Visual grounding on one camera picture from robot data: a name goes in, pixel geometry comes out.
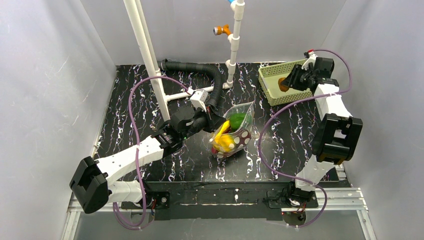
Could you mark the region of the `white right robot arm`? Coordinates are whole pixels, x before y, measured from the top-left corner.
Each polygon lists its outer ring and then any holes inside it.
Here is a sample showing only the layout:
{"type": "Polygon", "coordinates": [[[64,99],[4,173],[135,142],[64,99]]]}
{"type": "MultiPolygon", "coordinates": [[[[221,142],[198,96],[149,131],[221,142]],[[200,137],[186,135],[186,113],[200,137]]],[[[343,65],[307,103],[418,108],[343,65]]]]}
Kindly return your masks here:
{"type": "Polygon", "coordinates": [[[303,64],[295,64],[286,77],[278,80],[279,89],[310,90],[322,118],[312,140],[312,156],[296,175],[295,190],[312,192],[321,178],[335,165],[349,161],[355,152],[363,128],[353,117],[339,94],[339,83],[332,78],[334,60],[315,53],[303,64]]]}

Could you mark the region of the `orange brown fake bread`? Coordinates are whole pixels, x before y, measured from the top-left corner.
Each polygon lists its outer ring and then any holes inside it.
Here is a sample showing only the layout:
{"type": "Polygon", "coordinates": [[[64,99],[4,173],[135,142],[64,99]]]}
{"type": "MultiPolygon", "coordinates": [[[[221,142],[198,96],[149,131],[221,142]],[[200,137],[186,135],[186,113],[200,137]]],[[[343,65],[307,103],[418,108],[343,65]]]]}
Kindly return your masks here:
{"type": "Polygon", "coordinates": [[[288,81],[286,80],[286,77],[281,77],[278,79],[278,87],[281,92],[287,92],[290,89],[287,83],[288,81]]]}

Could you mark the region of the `clear zip top bag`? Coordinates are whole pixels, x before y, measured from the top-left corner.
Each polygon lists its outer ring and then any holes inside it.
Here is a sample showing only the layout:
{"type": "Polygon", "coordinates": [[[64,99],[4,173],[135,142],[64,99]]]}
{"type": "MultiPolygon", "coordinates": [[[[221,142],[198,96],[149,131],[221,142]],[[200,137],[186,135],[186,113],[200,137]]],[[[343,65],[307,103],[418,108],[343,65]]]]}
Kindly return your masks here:
{"type": "Polygon", "coordinates": [[[237,104],[224,114],[224,123],[209,139],[215,158],[228,158],[248,145],[252,138],[254,105],[254,101],[237,104]]]}

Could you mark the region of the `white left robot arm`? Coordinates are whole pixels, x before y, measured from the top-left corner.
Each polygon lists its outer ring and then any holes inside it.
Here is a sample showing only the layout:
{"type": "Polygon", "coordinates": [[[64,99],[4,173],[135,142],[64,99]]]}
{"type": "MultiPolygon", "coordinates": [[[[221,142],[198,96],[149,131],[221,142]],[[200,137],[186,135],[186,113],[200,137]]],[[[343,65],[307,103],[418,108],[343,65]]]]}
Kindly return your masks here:
{"type": "Polygon", "coordinates": [[[206,111],[190,106],[179,108],[159,130],[140,143],[113,155],[93,159],[83,158],[69,183],[82,210],[92,214],[108,203],[133,202],[145,204],[143,181],[121,181],[124,175],[176,153],[184,140],[205,131],[212,133],[226,119],[210,107],[206,111]]]}

